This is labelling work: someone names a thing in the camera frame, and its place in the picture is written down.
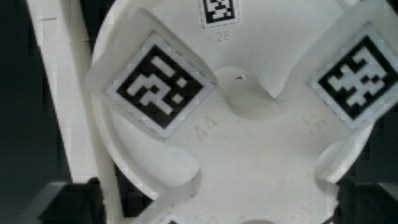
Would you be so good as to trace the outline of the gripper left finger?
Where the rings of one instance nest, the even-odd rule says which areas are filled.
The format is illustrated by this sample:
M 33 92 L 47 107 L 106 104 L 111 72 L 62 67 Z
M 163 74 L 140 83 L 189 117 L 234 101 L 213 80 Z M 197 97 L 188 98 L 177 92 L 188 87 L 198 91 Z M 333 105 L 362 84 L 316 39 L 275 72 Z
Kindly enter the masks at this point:
M 106 224 L 99 180 L 51 182 L 31 199 L 15 224 Z

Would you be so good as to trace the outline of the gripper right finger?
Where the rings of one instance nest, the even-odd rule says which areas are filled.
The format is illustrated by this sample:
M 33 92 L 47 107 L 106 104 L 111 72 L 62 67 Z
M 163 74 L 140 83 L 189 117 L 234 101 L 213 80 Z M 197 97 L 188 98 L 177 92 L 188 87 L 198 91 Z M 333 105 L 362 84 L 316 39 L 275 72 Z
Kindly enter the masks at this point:
M 398 179 L 337 182 L 333 224 L 398 224 Z

